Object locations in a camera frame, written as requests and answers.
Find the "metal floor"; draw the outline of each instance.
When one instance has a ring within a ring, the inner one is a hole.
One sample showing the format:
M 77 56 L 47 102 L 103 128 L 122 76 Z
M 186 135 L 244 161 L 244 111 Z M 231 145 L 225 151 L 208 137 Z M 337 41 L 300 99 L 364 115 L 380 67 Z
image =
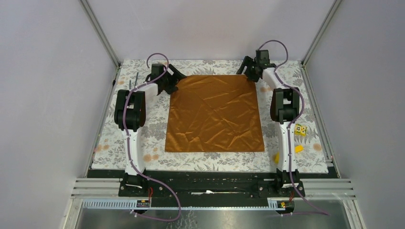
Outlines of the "metal floor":
M 141 217 L 135 218 L 129 210 L 82 209 L 78 229 L 345 229 L 351 228 L 344 205 L 339 200 L 312 201 L 326 209 L 331 216 L 295 215 L 280 217 L 271 210 L 184 210 L 181 218 L 172 223 Z M 295 201 L 295 212 L 313 211 L 304 201 Z M 149 210 L 145 214 L 168 219 L 177 215 L 176 210 Z

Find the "metal pin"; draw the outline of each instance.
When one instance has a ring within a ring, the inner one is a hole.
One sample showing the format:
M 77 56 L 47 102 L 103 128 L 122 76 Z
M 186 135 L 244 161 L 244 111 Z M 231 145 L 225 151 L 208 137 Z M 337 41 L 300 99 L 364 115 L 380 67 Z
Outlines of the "metal pin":
M 135 78 L 135 87 L 137 86 L 138 76 L 139 76 L 139 72 L 137 72 L 137 77 Z

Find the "metal frame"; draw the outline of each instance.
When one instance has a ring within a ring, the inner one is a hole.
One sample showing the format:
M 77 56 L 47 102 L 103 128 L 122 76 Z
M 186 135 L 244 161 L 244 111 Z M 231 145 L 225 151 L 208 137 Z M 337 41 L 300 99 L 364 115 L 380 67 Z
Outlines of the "metal frame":
M 87 0 L 79 0 L 79 1 L 82 4 L 83 10 L 85 11 L 86 15 L 89 18 L 89 21 L 93 25 L 94 30 L 96 31 L 98 37 L 100 38 L 101 43 L 104 45 L 104 48 L 106 49 L 113 64 L 115 65 L 116 68 L 119 68 L 120 66 L 119 59 L 115 54 L 114 49 L 112 48 L 110 42 L 108 41 L 106 34 L 101 28 L 100 23 L 98 22 L 97 17 L 95 16 L 93 10 L 91 9 L 90 4 L 88 3 Z
M 309 103 L 310 103 L 312 110 L 314 112 L 314 115 L 315 115 L 315 121 L 316 121 L 317 128 L 320 131 L 320 133 L 319 133 L 320 141 L 325 149 L 326 162 L 328 165 L 330 165 L 330 163 L 333 163 L 333 165 L 336 169 L 336 173 L 338 174 L 338 177 L 341 177 L 341 173 L 340 173 L 338 164 L 335 160 L 335 156 L 334 156 L 335 154 L 334 154 L 333 148 L 330 145 L 330 139 L 329 139 L 328 133 L 325 128 L 325 122 L 323 121 L 322 115 L 320 113 L 320 110 L 318 107 L 318 102 L 316 100 L 315 94 L 312 89 L 312 83 L 309 80 L 308 70 L 303 65 L 301 65 L 300 68 L 301 68 L 302 78 L 304 80 L 304 84 L 307 89 Z
M 109 103 L 112 99 L 112 94 L 115 88 L 115 80 L 118 78 L 120 73 L 120 63 L 118 57 L 116 56 L 111 44 L 109 43 L 105 33 L 103 32 L 96 16 L 94 15 L 90 4 L 87 0 L 79 0 L 83 6 L 85 13 L 87 14 L 90 22 L 92 23 L 97 35 L 99 36 L 102 44 L 104 45 L 109 57 L 111 58 L 113 64 L 117 67 L 117 74 L 114 78 L 113 85 L 108 94 L 108 99 L 106 101 L 103 113 L 103 119 L 101 120 L 97 132 L 97 136 L 94 141 L 94 147 L 98 144 L 99 135 L 102 130 L 104 120 L 106 118 Z M 326 28 L 328 27 L 333 15 L 340 6 L 342 0 L 335 0 L 331 9 L 329 10 L 325 20 L 323 21 L 319 31 L 317 32 L 308 52 L 306 53 L 304 59 L 302 60 L 301 73 L 303 80 L 308 91 L 310 104 L 314 111 L 316 117 L 317 128 L 320 130 L 320 139 L 323 147 L 325 148 L 325 159 L 328 167 L 335 167 L 336 172 L 339 177 L 341 177 L 338 165 L 335 161 L 334 152 L 330 145 L 330 139 L 327 134 L 325 123 L 320 114 L 318 108 L 318 103 L 316 97 L 313 93 L 312 84 L 309 80 L 308 70 L 306 69 L 306 64 L 310 60 L 316 46 L 318 45 L 322 35 L 324 34 Z M 93 159 L 93 152 L 88 161 L 88 167 L 91 165 Z M 359 211 L 359 206 L 357 203 L 357 198 L 352 188 L 352 183 L 349 179 L 302 179 L 304 186 L 306 188 L 307 199 L 312 200 L 336 200 L 339 199 L 343 202 L 345 208 L 347 209 L 347 215 L 352 228 L 365 228 L 365 224 L 362 215 Z M 98 203 L 102 202 L 122 202 L 123 200 L 136 200 L 139 198 L 124 198 L 118 196 L 118 189 L 120 187 L 119 179 L 117 178 L 78 178 L 75 183 L 75 187 L 72 192 L 71 199 L 68 203 L 68 214 L 64 219 L 63 228 L 74 229 L 80 219 L 80 212 L 82 208 L 86 208 L 89 205 L 84 204 L 88 201 L 97 200 Z M 284 198 L 268 198 L 269 208 L 271 208 L 271 202 L 275 200 L 285 200 Z M 159 208 L 162 210 L 170 210 L 172 208 Z M 229 208 L 217 208 L 218 210 L 228 210 Z M 240 208 L 242 210 L 258 210 L 258 208 Z
M 102 116 L 103 118 L 100 120 L 100 123 L 98 124 L 96 137 L 95 137 L 94 142 L 93 142 L 92 152 L 90 153 L 89 159 L 87 161 L 87 167 L 85 169 L 83 177 L 87 176 L 88 170 L 91 167 L 91 164 L 93 163 L 94 149 L 97 147 L 98 141 L 100 140 L 101 131 L 103 130 L 103 125 L 104 125 L 104 122 L 105 122 L 105 120 L 107 118 L 108 108 L 109 108 L 111 100 L 113 98 L 114 90 L 115 90 L 115 87 L 117 85 L 116 81 L 117 81 L 117 78 L 118 78 L 120 73 L 121 73 L 121 66 L 118 67 L 118 69 L 116 71 L 116 74 L 114 76 L 114 80 L 112 81 L 111 88 L 110 88 L 110 90 L 108 92 L 107 100 L 106 100 L 106 103 L 104 104 L 104 108 L 103 108 L 103 116 Z
M 338 10 L 342 0 L 335 0 L 332 4 L 332 7 L 329 9 L 328 14 L 326 15 L 325 20 L 323 20 L 322 25 L 320 26 L 314 40 L 311 43 L 311 46 L 309 47 L 307 53 L 304 56 L 304 59 L 302 60 L 302 65 L 307 65 L 309 59 L 311 58 L 311 55 L 313 54 L 316 46 L 318 45 L 320 39 L 322 38 L 323 33 L 325 32 L 326 28 L 329 26 L 330 21 L 332 20 L 333 16 L 335 15 L 336 11 Z
M 306 195 L 309 200 L 340 200 L 346 209 L 352 228 L 365 228 L 360 214 L 356 195 L 349 179 L 302 179 L 306 187 Z M 128 203 L 147 197 L 119 197 L 118 178 L 78 178 L 71 196 L 72 205 L 65 223 L 64 229 L 76 228 L 80 220 L 80 212 L 83 208 L 96 209 L 129 209 Z M 200 208 L 187 207 L 184 210 L 277 210 L 274 202 L 288 200 L 288 198 L 268 198 L 268 207 L 237 207 L 237 208 Z M 176 210 L 177 208 L 153 208 L 159 210 Z

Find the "satin fabric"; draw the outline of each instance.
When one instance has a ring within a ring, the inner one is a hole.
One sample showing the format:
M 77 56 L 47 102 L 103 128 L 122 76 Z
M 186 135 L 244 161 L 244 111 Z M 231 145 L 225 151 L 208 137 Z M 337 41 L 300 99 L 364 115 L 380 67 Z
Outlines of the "satin fabric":
M 165 151 L 264 151 L 256 85 L 245 75 L 192 75 L 177 87 Z

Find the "floral tablecloth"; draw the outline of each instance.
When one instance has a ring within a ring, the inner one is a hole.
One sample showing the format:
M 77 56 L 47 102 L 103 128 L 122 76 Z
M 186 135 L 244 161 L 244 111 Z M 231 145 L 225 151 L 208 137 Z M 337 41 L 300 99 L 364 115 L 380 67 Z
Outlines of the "floral tablecloth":
M 235 74 L 242 61 L 170 61 L 185 75 Z M 298 169 L 303 173 L 327 173 L 327 165 L 320 144 L 315 117 L 309 104 L 307 90 L 301 76 L 298 61 L 288 61 L 278 70 L 287 84 L 300 88 L 305 99 L 305 110 L 297 124 L 307 127 L 306 136 L 296 135 L 296 145 L 304 150 L 296 154 Z M 145 60 L 124 61 L 117 86 L 107 113 L 98 146 L 95 149 L 92 169 L 125 169 L 124 138 L 114 123 L 114 109 L 117 92 L 129 89 L 131 80 L 134 87 L 145 81 L 150 69 Z M 273 155 L 278 151 L 278 138 L 275 124 L 270 118 L 272 89 L 262 80 L 256 83 L 257 99 L 262 125 L 264 152 L 247 153 L 168 153 L 164 151 L 170 96 L 162 92 L 152 103 L 147 104 L 148 116 L 142 129 L 143 160 L 148 170 L 178 171 L 249 171 L 275 172 Z

